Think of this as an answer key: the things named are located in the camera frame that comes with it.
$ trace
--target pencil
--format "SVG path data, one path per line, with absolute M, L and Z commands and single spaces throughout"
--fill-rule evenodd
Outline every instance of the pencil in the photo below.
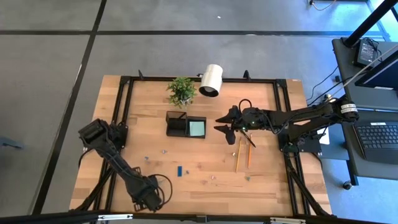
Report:
M 251 144 L 249 142 L 248 168 L 250 167 L 250 161 L 251 161 Z
M 239 155 L 241 154 L 241 143 L 242 143 L 242 137 L 241 137 L 240 140 L 239 140 L 238 158 L 236 158 L 236 169 L 235 169 L 235 173 L 238 172 Z

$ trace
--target wheel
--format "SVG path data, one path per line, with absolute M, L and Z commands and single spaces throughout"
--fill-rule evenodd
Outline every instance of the wheel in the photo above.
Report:
M 351 184 L 351 181 L 346 181 L 345 183 L 343 183 L 343 188 L 346 190 L 351 189 L 353 185 Z

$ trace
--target wooden table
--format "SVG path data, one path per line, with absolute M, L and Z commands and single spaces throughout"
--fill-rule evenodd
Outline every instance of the wooden table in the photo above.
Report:
M 111 121 L 120 76 L 103 78 L 93 119 Z M 238 172 L 235 173 L 240 133 L 236 144 L 228 145 L 223 133 L 213 129 L 215 119 L 227 114 L 232 105 L 243 98 L 254 107 L 276 110 L 272 85 L 263 83 L 223 83 L 220 95 L 209 98 L 199 94 L 188 106 L 189 116 L 205 116 L 206 139 L 168 137 L 165 134 L 166 111 L 169 105 L 167 82 L 136 81 L 132 91 L 127 125 L 129 133 L 122 156 L 131 167 L 139 166 L 144 175 L 163 174 L 173 183 L 173 197 L 158 213 L 208 215 L 292 215 L 283 154 L 277 136 L 269 131 L 252 131 L 250 169 L 247 169 L 248 143 L 242 146 Z M 300 80 L 287 80 L 292 110 L 306 106 Z M 282 105 L 283 93 L 280 91 Z M 319 161 L 311 154 L 301 154 L 305 183 L 323 209 L 331 212 L 325 181 Z M 98 181 L 102 158 L 89 152 L 81 163 L 70 208 L 82 203 Z M 177 166 L 183 176 L 177 177 Z M 160 186 L 169 196 L 169 183 L 160 179 Z M 299 210 L 302 211 L 300 191 L 296 187 Z M 104 206 L 103 194 L 101 207 Z M 133 204 L 123 180 L 116 180 L 111 210 L 133 212 Z

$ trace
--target concrete floor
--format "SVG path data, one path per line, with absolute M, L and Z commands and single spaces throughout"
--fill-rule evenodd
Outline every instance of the concrete floor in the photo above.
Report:
M 2 0 L 0 29 L 91 30 L 99 5 L 100 0 Z M 369 14 L 363 2 L 337 2 L 318 12 L 306 0 L 113 0 L 106 5 L 99 29 L 352 31 Z M 397 37 L 396 21 L 386 16 L 383 25 Z M 248 69 L 256 78 L 301 79 L 309 97 L 312 87 L 336 67 L 333 38 L 339 37 L 97 36 L 44 212 L 68 210 L 81 154 L 77 130 L 91 120 L 103 75 L 137 75 L 140 69 L 147 76 L 189 77 L 218 63 L 226 77 L 241 77 Z M 87 41 L 85 35 L 0 35 L 0 136 L 26 145 L 20 151 L 0 150 L 2 217 L 29 212 Z M 315 95 L 332 84 L 326 81 Z M 340 187 L 348 180 L 345 162 L 323 161 L 323 168 L 335 215 L 398 221 L 398 194 L 393 190 L 398 182 L 359 178 L 359 187 L 345 191 Z

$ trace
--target green plant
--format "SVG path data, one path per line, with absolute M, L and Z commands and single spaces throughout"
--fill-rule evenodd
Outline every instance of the green plant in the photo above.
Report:
M 193 81 L 189 78 L 178 77 L 169 83 L 166 90 L 171 90 L 169 103 L 181 108 L 182 105 L 189 105 L 193 103 L 192 98 L 196 96 Z

